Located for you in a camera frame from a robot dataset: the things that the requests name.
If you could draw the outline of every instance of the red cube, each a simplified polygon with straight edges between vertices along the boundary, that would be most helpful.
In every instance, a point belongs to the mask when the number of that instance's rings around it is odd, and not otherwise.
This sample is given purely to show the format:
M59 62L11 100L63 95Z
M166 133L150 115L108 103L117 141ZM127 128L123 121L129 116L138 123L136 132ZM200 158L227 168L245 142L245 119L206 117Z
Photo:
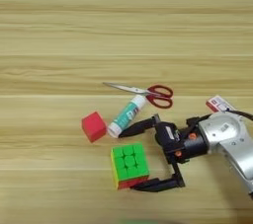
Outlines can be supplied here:
M107 126L97 112L83 118L82 127L90 142L98 140L107 133Z

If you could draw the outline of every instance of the red scissors handle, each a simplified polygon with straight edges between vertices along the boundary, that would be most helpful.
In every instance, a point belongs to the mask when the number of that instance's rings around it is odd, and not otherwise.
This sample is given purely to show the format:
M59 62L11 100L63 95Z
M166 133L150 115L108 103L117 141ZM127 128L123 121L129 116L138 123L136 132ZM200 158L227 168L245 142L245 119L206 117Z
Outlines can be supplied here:
M171 100L173 96L173 91L167 86L162 85L155 85L151 86L147 89L149 92L155 93L160 95L160 97L154 96L154 95L147 95L146 98L157 108L160 109L170 109L173 105L173 101ZM160 105L155 101L163 101L166 103L166 105Z

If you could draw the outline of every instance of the glue stick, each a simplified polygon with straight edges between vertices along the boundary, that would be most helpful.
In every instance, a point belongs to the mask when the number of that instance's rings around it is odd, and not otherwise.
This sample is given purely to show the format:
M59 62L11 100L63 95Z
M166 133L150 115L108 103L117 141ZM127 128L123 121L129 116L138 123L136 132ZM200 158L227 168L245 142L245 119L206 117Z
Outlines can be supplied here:
M136 95L127 106L120 112L117 118L109 125L108 133L114 138L118 138L129 123L135 118L138 112L144 107L146 97Z

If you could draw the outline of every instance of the rubik's cube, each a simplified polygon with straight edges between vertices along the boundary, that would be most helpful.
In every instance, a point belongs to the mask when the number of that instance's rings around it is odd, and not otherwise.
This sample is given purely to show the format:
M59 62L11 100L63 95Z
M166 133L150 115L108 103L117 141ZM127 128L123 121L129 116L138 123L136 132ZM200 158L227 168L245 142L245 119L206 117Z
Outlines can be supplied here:
M117 189L133 187L148 179L149 169L141 143L115 147L111 158Z

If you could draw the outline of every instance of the scissor blade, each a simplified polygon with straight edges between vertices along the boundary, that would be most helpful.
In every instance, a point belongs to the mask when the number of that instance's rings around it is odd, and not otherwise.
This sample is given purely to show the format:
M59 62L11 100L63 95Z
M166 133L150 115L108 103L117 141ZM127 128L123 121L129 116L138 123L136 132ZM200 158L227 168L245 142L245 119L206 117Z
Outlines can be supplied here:
M124 86L124 85L119 85L119 84L115 84L115 83L108 83L108 82L104 82L103 84L123 90L123 91L126 91L126 92L131 92L131 93L136 93L136 94L141 94L141 95L148 95L149 94L149 92L147 90L139 89L136 87Z

